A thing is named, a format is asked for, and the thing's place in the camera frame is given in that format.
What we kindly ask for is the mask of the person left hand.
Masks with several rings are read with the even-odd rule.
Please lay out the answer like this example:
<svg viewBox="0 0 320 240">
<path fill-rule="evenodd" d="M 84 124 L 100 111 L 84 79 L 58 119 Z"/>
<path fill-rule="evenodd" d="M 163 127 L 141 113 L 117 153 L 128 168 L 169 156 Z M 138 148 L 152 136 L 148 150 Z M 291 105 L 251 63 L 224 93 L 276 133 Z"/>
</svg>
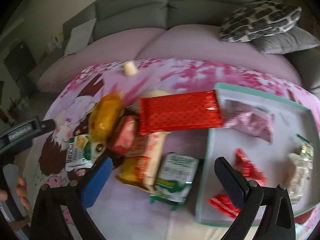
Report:
<svg viewBox="0 0 320 240">
<path fill-rule="evenodd" d="M 27 200 L 27 182 L 22 176 L 17 177 L 16 193 L 20 198 L 23 207 L 29 211 L 31 206 L 29 200 Z M 8 199 L 8 194 L 6 191 L 1 190 L 0 201 L 6 201 Z"/>
</svg>

